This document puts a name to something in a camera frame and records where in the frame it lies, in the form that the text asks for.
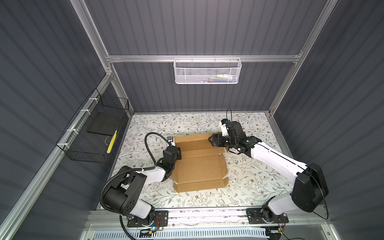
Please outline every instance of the white mesh basket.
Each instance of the white mesh basket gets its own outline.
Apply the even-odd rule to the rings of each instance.
[[[175,58],[177,84],[236,84],[241,61],[239,58]]]

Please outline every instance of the floral pattern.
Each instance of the floral pattern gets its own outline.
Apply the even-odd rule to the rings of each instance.
[[[224,113],[135,114],[113,174],[124,165],[149,167],[153,164],[144,145],[144,136],[148,132],[158,132],[165,137],[219,132],[219,123],[223,118],[226,118]],[[280,151],[264,113],[233,113],[233,120],[241,123],[247,135],[254,135]],[[148,145],[156,159],[162,157],[162,151],[167,146],[156,135],[148,137]],[[226,188],[178,193],[169,178],[144,186],[140,198],[156,208],[252,206],[292,190],[293,186],[287,178],[259,160],[244,154],[223,154],[229,177]]]

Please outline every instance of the brown cardboard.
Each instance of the brown cardboard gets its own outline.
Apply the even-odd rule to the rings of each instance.
[[[177,192],[226,187],[228,173],[223,147],[212,147],[208,138],[212,133],[175,137],[175,145],[181,149],[172,173]]]

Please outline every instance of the yellow marker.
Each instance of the yellow marker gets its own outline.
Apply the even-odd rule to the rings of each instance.
[[[111,142],[109,143],[107,153],[111,153],[111,151],[112,151],[112,147],[113,147],[113,144],[115,143],[117,134],[118,134],[118,131],[116,130],[116,131],[115,131],[115,134],[114,134],[113,137],[112,137]]]

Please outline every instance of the gray wall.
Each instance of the gray wall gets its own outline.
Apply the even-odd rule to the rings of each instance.
[[[243,63],[238,84],[176,84],[171,63],[114,63],[135,112],[268,110],[292,63]]]
[[[299,53],[324,0],[86,0],[109,55]],[[135,112],[268,110],[290,63],[243,63],[234,85],[174,82],[171,63],[116,63]]]
[[[384,1],[339,0],[275,114],[295,158],[315,162],[343,239],[384,224]]]
[[[104,74],[69,1],[0,1],[0,222]],[[64,159],[15,239],[47,222],[41,236],[47,228],[74,235],[58,219],[82,227],[78,216],[96,207],[97,184],[106,174],[105,165]],[[66,197],[58,199],[57,192]]]

